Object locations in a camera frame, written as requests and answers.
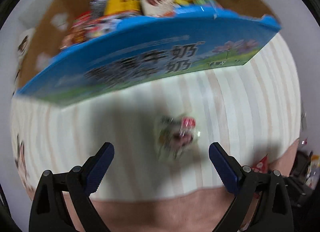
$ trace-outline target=yellow package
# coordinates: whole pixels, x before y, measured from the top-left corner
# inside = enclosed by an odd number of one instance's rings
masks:
[[[139,0],[109,0],[104,15],[119,14],[127,11],[140,14]]]

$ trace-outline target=screw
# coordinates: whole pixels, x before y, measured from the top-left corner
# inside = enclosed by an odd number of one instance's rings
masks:
[[[49,171],[49,170],[46,170],[46,171],[44,171],[42,174],[43,174],[43,176],[48,176],[48,175],[50,174],[50,171]]]
[[[245,172],[250,172],[251,168],[249,166],[245,165],[242,167],[242,170],[244,170]]]
[[[72,168],[73,172],[79,172],[81,170],[81,166],[75,166]]]
[[[278,170],[274,170],[274,171],[273,171],[273,174],[274,174],[275,176],[280,176],[280,175],[281,175],[281,172],[279,172]]]

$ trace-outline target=cardboard box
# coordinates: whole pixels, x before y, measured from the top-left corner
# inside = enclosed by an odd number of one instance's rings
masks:
[[[59,53],[89,1],[52,2],[23,62],[18,94],[68,105],[145,81],[243,65],[280,29],[261,0],[216,0],[224,9],[191,6],[174,18],[125,19],[116,31]],[[39,73],[43,57],[54,58]]]

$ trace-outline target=blue gripper pad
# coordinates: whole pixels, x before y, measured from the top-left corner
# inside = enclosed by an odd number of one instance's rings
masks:
[[[106,174],[113,157],[115,149],[111,143],[104,143],[99,149],[97,154],[90,159],[94,165],[90,167],[89,172],[86,174],[86,186],[84,192],[87,196],[97,191],[103,176]]]
[[[223,150],[219,143],[212,143],[209,147],[209,158],[227,191],[236,196],[239,192],[239,180],[241,178],[239,176],[241,174],[239,173],[240,170],[234,171],[230,166],[228,160],[231,160],[232,157]],[[235,162],[237,163],[235,164],[236,168],[241,167],[236,160]]]

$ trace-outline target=striped tablecloth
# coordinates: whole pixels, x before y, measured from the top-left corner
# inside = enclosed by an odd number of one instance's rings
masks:
[[[154,120],[183,113],[196,118],[198,146],[172,166],[159,163]],[[292,55],[277,34],[244,66],[156,80],[64,109],[14,97],[11,119],[14,156],[31,196],[44,170],[69,171],[108,141],[115,158],[93,199],[169,199],[222,186],[208,156],[212,142],[241,165],[266,154],[270,162],[281,157],[299,136],[300,89]]]

